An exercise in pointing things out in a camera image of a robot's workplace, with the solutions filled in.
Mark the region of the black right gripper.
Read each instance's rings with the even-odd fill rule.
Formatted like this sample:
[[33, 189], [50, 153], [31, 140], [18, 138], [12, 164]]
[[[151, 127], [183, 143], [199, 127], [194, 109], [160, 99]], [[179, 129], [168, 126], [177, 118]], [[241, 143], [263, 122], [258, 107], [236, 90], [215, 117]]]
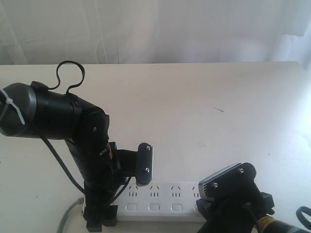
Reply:
[[259, 220], [275, 213], [273, 196], [260, 192], [254, 184], [224, 198], [200, 198], [196, 205], [206, 220], [199, 233], [250, 233], [253, 229], [262, 233]]

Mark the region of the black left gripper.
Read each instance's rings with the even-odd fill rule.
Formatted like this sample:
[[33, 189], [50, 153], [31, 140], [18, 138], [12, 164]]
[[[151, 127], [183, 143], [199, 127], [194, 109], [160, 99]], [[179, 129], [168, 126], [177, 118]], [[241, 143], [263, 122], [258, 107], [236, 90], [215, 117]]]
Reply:
[[[109, 205], [126, 177], [135, 176], [137, 153], [119, 150], [115, 142], [84, 142], [86, 204], [84, 218], [88, 232], [102, 232], [116, 226], [118, 205]], [[102, 206], [109, 205], [101, 221]]]

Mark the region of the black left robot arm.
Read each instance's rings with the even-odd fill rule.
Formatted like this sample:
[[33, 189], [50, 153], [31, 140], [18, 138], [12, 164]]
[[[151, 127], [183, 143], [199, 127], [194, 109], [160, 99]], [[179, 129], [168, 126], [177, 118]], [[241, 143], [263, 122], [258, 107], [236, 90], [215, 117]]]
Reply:
[[64, 140], [82, 177], [78, 189], [84, 194], [84, 219], [89, 232], [115, 226], [118, 206], [114, 201], [132, 177], [145, 185], [143, 163], [152, 162], [152, 152], [120, 150], [108, 136], [109, 116], [94, 104], [72, 93], [58, 94], [33, 82], [13, 83], [0, 91], [0, 132], [5, 136], [40, 138], [54, 157], [60, 156], [51, 140]]

